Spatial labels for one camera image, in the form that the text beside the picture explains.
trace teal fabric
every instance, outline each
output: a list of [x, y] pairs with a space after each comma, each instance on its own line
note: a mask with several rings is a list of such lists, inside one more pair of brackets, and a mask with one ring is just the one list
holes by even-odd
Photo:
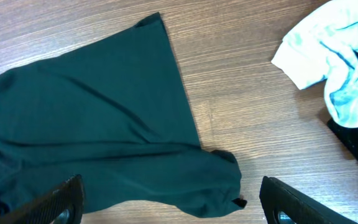
[[160, 14], [0, 75], [0, 213], [75, 174], [85, 212], [127, 200], [197, 217], [244, 206], [234, 156], [200, 147]]

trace wooden surface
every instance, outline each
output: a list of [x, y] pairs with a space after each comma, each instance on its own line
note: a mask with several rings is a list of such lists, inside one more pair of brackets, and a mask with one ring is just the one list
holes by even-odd
[[264, 175], [358, 222], [358, 163], [324, 122], [323, 83], [298, 91], [270, 60], [281, 38], [325, 0], [0, 0], [0, 73], [54, 57], [160, 11], [203, 147], [239, 160], [245, 210], [191, 217], [126, 202], [83, 223], [266, 223]]

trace light blue cloth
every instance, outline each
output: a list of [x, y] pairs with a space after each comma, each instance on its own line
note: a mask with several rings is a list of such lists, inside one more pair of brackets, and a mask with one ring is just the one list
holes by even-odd
[[327, 79], [324, 100], [337, 124], [358, 128], [358, 0], [333, 0], [297, 24], [272, 63], [300, 89]]

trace white and blue fabric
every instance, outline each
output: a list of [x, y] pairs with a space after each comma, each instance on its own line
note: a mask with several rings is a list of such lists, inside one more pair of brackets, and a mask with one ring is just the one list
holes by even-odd
[[297, 24], [272, 63], [300, 89], [323, 80], [333, 120], [358, 128], [358, 0], [333, 0]]

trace wood grain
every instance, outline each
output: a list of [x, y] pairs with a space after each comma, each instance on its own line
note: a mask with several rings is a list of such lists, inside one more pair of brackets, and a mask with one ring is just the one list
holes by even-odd
[[326, 0], [0, 0], [0, 74], [124, 30], [153, 12], [167, 27], [203, 147], [233, 152], [245, 210], [204, 219], [125, 202], [83, 223], [266, 223], [264, 175], [358, 222], [358, 162], [325, 126], [323, 83], [298, 91], [270, 60]]

